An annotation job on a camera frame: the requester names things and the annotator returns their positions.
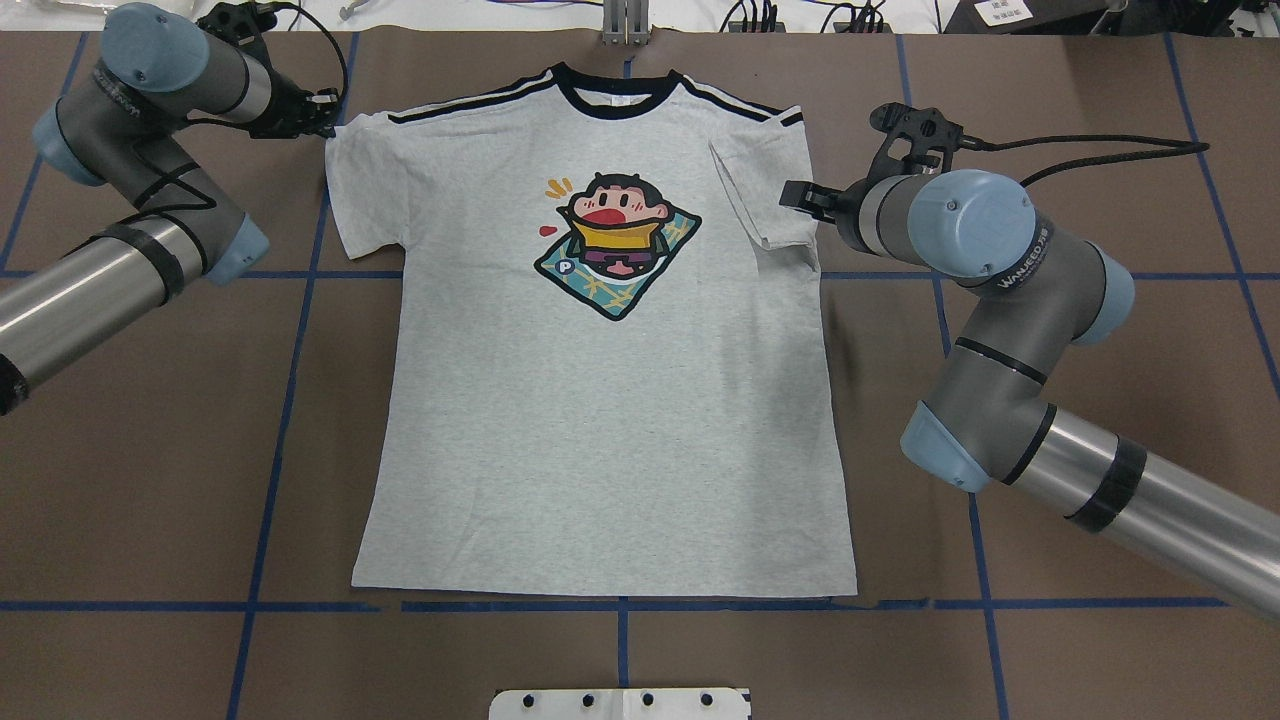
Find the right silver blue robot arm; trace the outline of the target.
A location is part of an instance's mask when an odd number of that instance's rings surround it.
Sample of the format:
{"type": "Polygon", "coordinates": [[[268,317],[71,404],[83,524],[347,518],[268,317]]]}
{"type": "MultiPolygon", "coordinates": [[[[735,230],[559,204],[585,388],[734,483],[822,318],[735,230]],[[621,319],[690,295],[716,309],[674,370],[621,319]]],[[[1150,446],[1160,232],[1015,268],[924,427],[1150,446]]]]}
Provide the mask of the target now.
{"type": "Polygon", "coordinates": [[[1128,269],[987,170],[899,172],[845,191],[791,179],[780,204],[832,223],[859,252],[932,269],[975,296],[902,433],[908,459],[968,493],[1018,488],[1083,532],[1277,620],[1274,512],[1043,396],[1070,346],[1098,343],[1128,319],[1128,269]]]}

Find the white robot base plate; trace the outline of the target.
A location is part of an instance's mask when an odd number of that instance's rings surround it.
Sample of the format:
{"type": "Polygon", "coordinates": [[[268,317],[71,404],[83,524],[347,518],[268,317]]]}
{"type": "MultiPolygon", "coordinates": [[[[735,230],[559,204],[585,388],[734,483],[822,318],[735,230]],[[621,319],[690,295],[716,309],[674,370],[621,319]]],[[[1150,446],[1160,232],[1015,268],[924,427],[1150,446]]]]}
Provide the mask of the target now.
{"type": "Polygon", "coordinates": [[[502,691],[489,719],[751,719],[750,692],[730,687],[502,691]]]}

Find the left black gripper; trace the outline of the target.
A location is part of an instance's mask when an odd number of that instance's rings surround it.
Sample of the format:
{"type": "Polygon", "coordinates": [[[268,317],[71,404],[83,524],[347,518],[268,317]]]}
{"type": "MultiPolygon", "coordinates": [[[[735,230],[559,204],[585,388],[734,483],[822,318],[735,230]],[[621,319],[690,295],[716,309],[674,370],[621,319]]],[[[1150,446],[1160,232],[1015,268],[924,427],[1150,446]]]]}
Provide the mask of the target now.
{"type": "Polygon", "coordinates": [[[283,76],[270,76],[269,79],[270,99],[265,110],[252,120],[252,138],[298,138],[302,135],[335,138],[337,119],[314,117],[315,106],[333,109],[340,105],[338,88],[308,94],[283,76]]]}

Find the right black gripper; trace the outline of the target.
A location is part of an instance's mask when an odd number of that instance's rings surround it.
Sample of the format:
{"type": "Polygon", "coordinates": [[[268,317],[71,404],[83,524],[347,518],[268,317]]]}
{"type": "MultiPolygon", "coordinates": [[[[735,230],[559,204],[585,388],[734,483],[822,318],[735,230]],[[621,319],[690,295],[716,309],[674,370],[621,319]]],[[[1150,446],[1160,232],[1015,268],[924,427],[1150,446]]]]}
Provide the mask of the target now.
{"type": "Polygon", "coordinates": [[[841,241],[856,252],[879,256],[861,232],[861,208],[870,191],[870,182],[860,179],[845,190],[835,190],[808,181],[788,179],[783,184],[780,205],[801,213],[822,213],[822,220],[835,225],[841,241]]]}

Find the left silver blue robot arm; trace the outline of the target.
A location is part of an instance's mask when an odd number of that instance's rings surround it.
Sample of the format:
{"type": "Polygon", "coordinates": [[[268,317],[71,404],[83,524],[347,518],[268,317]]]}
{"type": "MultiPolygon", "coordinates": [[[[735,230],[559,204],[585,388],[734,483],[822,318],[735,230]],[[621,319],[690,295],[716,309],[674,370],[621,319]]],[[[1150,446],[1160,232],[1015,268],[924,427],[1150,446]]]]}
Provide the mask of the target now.
{"type": "Polygon", "coordinates": [[[305,90],[274,67],[265,36],[283,10],[305,13],[289,1],[218,3],[191,20],[137,1],[106,14],[90,77],[40,117],[32,140],[46,165],[114,188],[131,214],[3,292],[4,413],[189,284],[228,284],[265,256],[265,233],[177,133],[334,136],[348,88],[305,90]]]}

